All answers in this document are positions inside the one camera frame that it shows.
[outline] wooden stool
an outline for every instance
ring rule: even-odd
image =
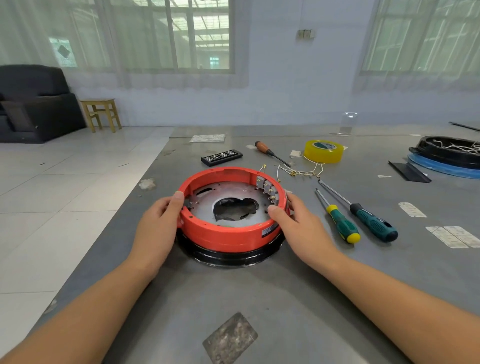
[[[107,99],[107,100],[80,100],[82,106],[85,111],[85,116],[87,117],[88,126],[92,129],[92,132],[95,133],[95,126],[93,125],[92,117],[96,118],[96,122],[98,124],[99,129],[102,128],[102,122],[100,121],[100,113],[104,112],[107,115],[108,122],[110,124],[110,129],[112,132],[115,132],[115,125],[113,125],[112,113],[113,117],[117,120],[117,125],[119,129],[121,129],[119,114],[117,112],[117,107],[115,106],[114,99]],[[93,112],[88,109],[88,105],[92,107]],[[103,109],[98,109],[97,105],[103,106]]]

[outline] white wires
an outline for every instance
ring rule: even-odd
[[[440,148],[443,148],[443,149],[454,149],[459,152],[466,152],[466,153],[475,154],[475,155],[480,153],[480,145],[478,146],[475,145],[477,142],[473,142],[472,146],[456,146],[453,143],[450,143],[449,146],[444,146],[441,140],[435,140],[435,139],[433,139],[432,142],[439,143]]]
[[[285,164],[283,163],[280,163],[279,165],[277,165],[277,169],[276,169],[276,180],[280,182],[280,178],[278,177],[278,171],[279,170],[284,170],[286,173],[288,173],[290,176],[294,177],[294,176],[307,176],[307,177],[317,177],[317,178],[320,178],[320,173],[322,173],[324,171],[324,168],[323,168],[323,165],[325,163],[316,163],[310,159],[308,159],[307,157],[305,156],[298,156],[298,157],[290,157],[290,158],[299,158],[299,157],[304,157],[307,161],[309,162],[312,162],[313,164],[315,164],[315,167],[313,168],[313,170],[309,171],[309,172],[305,172],[305,171],[301,171],[301,170],[294,170],[293,168],[290,168],[290,167],[287,167]],[[318,172],[318,173],[315,173],[316,170],[317,170],[317,167],[320,166],[321,170]]]

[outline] white wall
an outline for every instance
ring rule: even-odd
[[[352,85],[375,0],[252,0],[249,86],[232,90],[88,90],[115,97],[126,125],[242,125],[445,122],[475,115],[478,95],[361,93]],[[314,29],[313,41],[295,40]]]

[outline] red circular housing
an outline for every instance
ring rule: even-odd
[[[255,189],[264,189],[268,199],[289,213],[287,195],[272,177],[265,173],[240,167],[211,168],[199,172],[187,179],[179,188],[188,200],[194,191],[212,183],[243,182]],[[202,248],[224,253],[242,253],[261,248],[272,242],[280,233],[280,227],[272,219],[245,227],[218,226],[194,216],[184,206],[180,212],[183,234]]]

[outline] forearm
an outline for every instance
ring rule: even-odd
[[[415,363],[473,363],[480,318],[338,254],[315,267]]]
[[[129,262],[122,263],[0,363],[100,363],[150,279]]]

